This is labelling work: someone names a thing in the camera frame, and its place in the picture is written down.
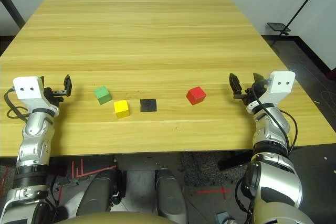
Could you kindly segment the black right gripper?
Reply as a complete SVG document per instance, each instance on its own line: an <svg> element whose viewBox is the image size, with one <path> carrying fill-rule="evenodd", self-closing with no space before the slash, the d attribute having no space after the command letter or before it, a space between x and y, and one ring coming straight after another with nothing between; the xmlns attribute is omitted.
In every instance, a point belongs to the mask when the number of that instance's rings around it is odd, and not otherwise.
<svg viewBox="0 0 336 224"><path fill-rule="evenodd" d="M264 86L268 85L268 79L265 79L262 75L255 72L253 73L253 77L254 88L248 88L245 90L246 93L242 94L242 88L238 77L233 73L229 74L229 84L233 91L233 98L242 100L244 105L249 105L250 103L256 101L255 95L257 98L260 98L266 92L266 88Z"/></svg>

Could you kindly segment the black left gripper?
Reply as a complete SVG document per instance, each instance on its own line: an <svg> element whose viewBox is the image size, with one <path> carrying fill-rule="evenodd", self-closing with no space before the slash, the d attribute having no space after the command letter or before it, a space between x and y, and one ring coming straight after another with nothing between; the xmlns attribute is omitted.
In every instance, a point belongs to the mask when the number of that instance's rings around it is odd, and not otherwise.
<svg viewBox="0 0 336 224"><path fill-rule="evenodd" d="M40 77L42 86L44 87L44 76ZM72 91L72 82L69 74L64 78L64 90L53 91L50 87L44 88L44 96L47 101L52 105L59 105L64 101L63 96L69 97Z"/></svg>

